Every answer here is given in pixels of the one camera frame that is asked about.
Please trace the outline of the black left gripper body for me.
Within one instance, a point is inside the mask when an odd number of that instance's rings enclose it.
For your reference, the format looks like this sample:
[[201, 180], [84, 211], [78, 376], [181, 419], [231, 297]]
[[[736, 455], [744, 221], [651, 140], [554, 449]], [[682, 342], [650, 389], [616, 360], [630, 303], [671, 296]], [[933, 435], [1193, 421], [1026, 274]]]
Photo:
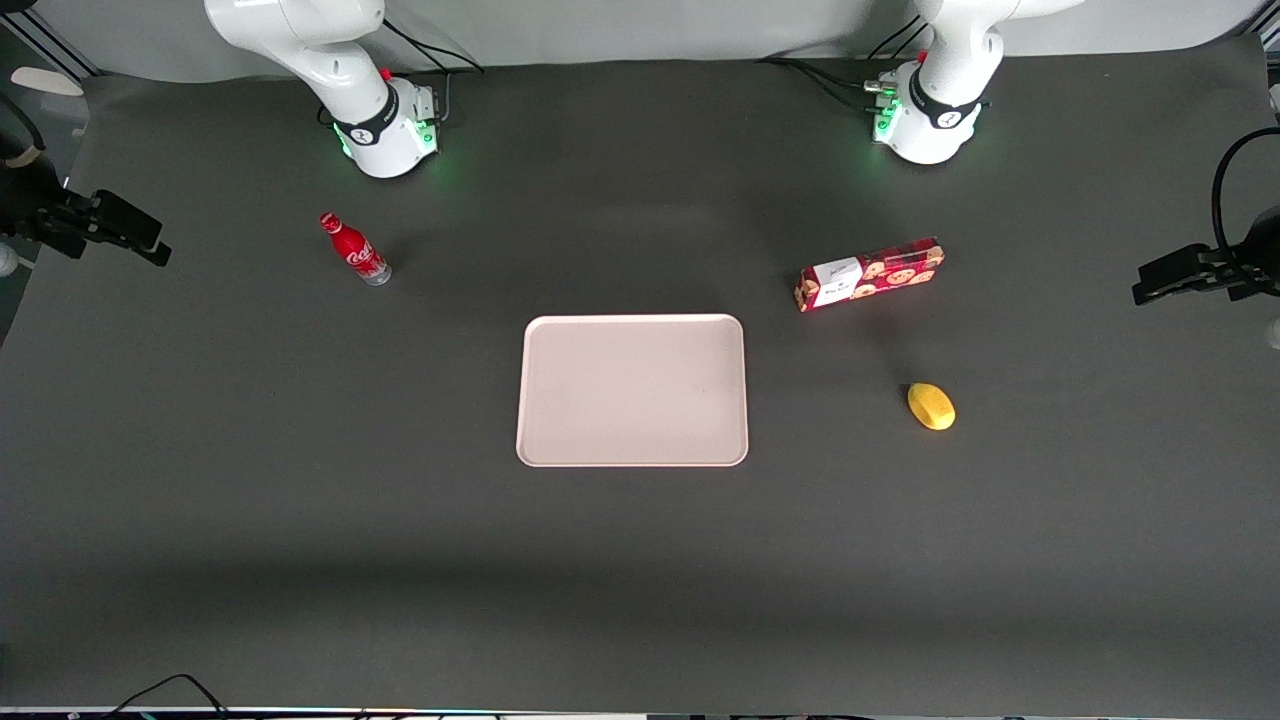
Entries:
[[1235, 302], [1256, 295], [1279, 296], [1279, 205], [1262, 211], [1251, 224], [1245, 238], [1226, 242], [1222, 210], [1211, 208], [1216, 264], [1207, 292], [1226, 290]]

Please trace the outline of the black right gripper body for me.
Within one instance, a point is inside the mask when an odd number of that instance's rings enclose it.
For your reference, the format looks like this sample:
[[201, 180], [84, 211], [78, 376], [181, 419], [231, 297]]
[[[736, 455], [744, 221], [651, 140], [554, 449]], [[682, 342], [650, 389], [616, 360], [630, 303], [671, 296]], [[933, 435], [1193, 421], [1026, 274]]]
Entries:
[[100, 201], [64, 186], [49, 158], [24, 150], [1, 164], [1, 232], [45, 245], [70, 259], [99, 242]]

